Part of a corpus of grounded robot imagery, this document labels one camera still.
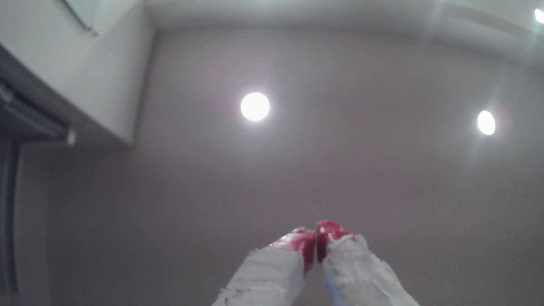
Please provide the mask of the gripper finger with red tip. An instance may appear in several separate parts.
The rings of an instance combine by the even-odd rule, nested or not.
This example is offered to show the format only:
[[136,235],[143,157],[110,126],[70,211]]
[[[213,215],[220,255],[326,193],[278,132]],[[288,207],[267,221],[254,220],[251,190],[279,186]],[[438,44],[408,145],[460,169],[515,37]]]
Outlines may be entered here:
[[292,305],[313,266],[316,234],[297,228],[251,251],[213,305]]
[[419,305],[361,234],[323,220],[316,225],[316,254],[333,305]]

